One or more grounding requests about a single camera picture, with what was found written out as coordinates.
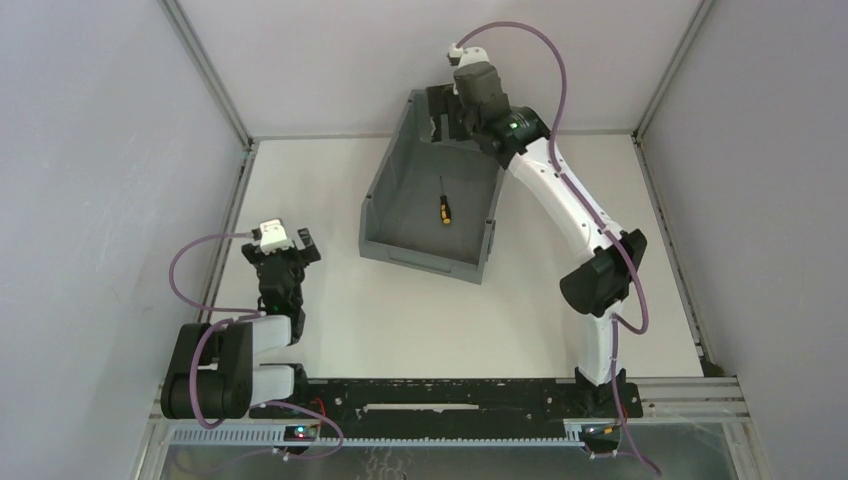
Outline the black yellow screwdriver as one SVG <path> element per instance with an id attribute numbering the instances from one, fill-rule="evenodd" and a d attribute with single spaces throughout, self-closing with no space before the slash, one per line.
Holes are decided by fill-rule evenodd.
<path id="1" fill-rule="evenodd" d="M 440 218 L 441 222 L 444 225 L 449 225 L 452 222 L 452 213 L 450 209 L 448 195 L 445 190 L 444 178 L 442 176 L 439 177 L 439 206 L 440 206 Z"/>

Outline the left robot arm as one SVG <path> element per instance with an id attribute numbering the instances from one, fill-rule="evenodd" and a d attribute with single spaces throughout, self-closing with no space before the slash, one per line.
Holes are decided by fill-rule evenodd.
<path id="1" fill-rule="evenodd" d="M 255 403 L 257 353 L 294 345 L 306 322 L 302 285 L 321 254 L 308 229 L 291 236 L 268 221 L 239 234 L 257 278 L 253 308 L 222 308 L 214 324 L 188 323 L 178 333 L 160 397 L 168 419 L 193 419 L 211 429 L 244 416 Z"/>

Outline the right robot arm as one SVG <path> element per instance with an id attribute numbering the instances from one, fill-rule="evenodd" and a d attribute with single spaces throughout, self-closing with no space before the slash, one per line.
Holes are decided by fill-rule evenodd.
<path id="1" fill-rule="evenodd" d="M 559 289 L 587 323 L 575 378 L 594 402 L 610 401 L 626 381 L 617 360 L 617 327 L 644 257 L 645 235 L 622 230 L 603 213 L 533 109 L 510 106 L 503 93 L 464 105 L 450 85 L 431 86 L 425 94 L 432 142 L 475 142 L 536 197 L 564 234 L 579 265 L 560 280 Z"/>

